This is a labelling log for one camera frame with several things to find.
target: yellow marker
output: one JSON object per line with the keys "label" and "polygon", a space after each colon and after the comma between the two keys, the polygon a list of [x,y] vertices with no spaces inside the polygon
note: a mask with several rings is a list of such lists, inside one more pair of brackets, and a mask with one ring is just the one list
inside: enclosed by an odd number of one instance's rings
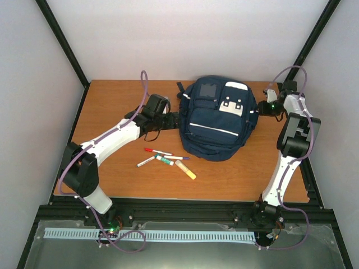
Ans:
{"label": "yellow marker", "polygon": [[174,162],[183,172],[185,172],[191,179],[195,179],[197,176],[188,169],[181,161],[177,160]]}

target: black metal frame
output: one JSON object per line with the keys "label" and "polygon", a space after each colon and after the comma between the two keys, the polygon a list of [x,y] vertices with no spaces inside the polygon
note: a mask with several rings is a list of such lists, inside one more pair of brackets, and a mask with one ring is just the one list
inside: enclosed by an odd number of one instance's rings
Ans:
{"label": "black metal frame", "polygon": [[[81,98],[81,103],[71,129],[70,137],[68,139],[70,142],[72,140],[72,135],[75,131],[77,121],[86,98],[86,94],[88,93],[90,83],[87,81],[86,76],[84,75],[46,0],[36,0],[36,2],[47,22],[49,23],[51,29],[53,30],[54,35],[59,41],[77,76],[79,77],[79,80],[84,86],[84,93]],[[309,54],[309,51],[314,46],[316,40],[318,39],[320,33],[322,32],[339,2],[340,0],[329,0],[294,64],[303,64],[305,58]],[[291,69],[286,80],[294,79],[297,71],[298,70],[296,68]],[[318,187],[316,185],[315,177],[313,175],[312,167],[308,159],[301,163],[300,169],[306,190],[308,192],[308,198],[310,200],[308,203],[286,203],[286,205],[289,207],[296,207],[305,210],[309,216],[310,223],[330,224],[333,228],[333,232],[337,240],[345,267],[353,268],[342,235],[340,233],[335,214],[333,210],[324,208]],[[252,210],[252,202],[146,200],[130,198],[113,198],[112,200],[114,205],[117,205],[119,208],[121,208],[123,213],[121,215],[123,216],[125,225],[131,225],[133,221],[139,223],[146,221],[216,222],[236,228],[245,228],[249,231],[263,231],[262,229],[254,227],[253,224],[248,221],[248,219],[245,219],[246,216],[249,216]],[[34,225],[31,228],[29,238],[17,268],[21,269],[25,267],[25,263],[29,255],[30,248],[40,220],[83,220],[85,223],[90,225],[92,224],[91,222],[93,219],[91,218],[91,215],[88,215],[86,218],[88,213],[89,212],[84,204],[74,199],[73,197],[58,197],[51,195],[49,204],[39,207],[38,213],[34,220]],[[282,215],[287,223],[305,223],[303,215],[299,212],[283,210]]]}

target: robotic arm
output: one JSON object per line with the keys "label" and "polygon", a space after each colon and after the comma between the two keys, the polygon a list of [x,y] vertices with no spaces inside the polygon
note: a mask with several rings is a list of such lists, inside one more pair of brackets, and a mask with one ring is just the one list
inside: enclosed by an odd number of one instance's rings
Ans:
{"label": "robotic arm", "polygon": [[278,194],[280,194],[280,200],[283,201],[289,181],[301,163],[295,160],[307,154],[310,148],[311,132],[314,132],[315,139],[320,127],[320,119],[314,118],[307,112],[313,125],[313,129],[309,128],[307,116],[304,114],[304,111],[307,111],[305,98],[303,96],[298,98],[297,92],[286,89],[281,91],[278,97],[273,90],[265,93],[268,99],[259,103],[260,115],[278,116],[284,112],[288,115],[277,141],[279,150],[277,165],[269,185],[255,202],[252,212],[253,224],[261,228],[275,226],[281,209]]}
{"label": "robotic arm", "polygon": [[136,109],[99,137],[81,145],[73,142],[68,144],[63,154],[59,176],[79,152],[89,149],[71,166],[63,182],[96,211],[105,214],[111,208],[112,201],[99,187],[98,167],[119,148],[151,131],[178,128],[178,113],[166,113],[166,107],[170,111],[171,105],[166,98],[152,94],[142,112],[129,123],[127,121],[132,118]]}

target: brown tabletop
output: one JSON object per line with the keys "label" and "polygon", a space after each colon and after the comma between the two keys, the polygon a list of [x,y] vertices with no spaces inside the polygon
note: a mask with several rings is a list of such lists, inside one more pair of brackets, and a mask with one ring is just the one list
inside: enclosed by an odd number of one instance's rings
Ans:
{"label": "brown tabletop", "polygon": [[[191,83],[182,81],[185,88]],[[257,102],[265,99],[262,90],[268,82],[246,83],[252,88]],[[176,81],[150,81],[149,91],[168,96],[171,110],[178,111],[180,102],[176,98]],[[116,125],[138,106],[142,93],[140,81],[92,81],[73,141],[78,144],[86,142]],[[101,164],[100,186],[110,197],[254,201],[268,185],[277,163],[276,143],[284,122],[260,117],[246,145],[229,160],[216,163],[188,154],[182,147],[177,129],[162,131],[154,142],[139,138]],[[137,168],[136,164],[153,155],[144,151],[145,147],[189,156],[190,160],[182,162],[197,178],[192,180],[176,165],[170,166],[157,160]],[[308,202],[299,169],[289,183],[284,200]]]}

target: purple marker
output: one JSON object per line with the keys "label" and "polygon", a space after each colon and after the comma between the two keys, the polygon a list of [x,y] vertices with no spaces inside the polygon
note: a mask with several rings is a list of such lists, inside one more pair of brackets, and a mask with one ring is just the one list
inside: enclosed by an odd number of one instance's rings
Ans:
{"label": "purple marker", "polygon": [[189,157],[178,157],[178,156],[164,156],[166,159],[174,159],[174,160],[189,160]]}

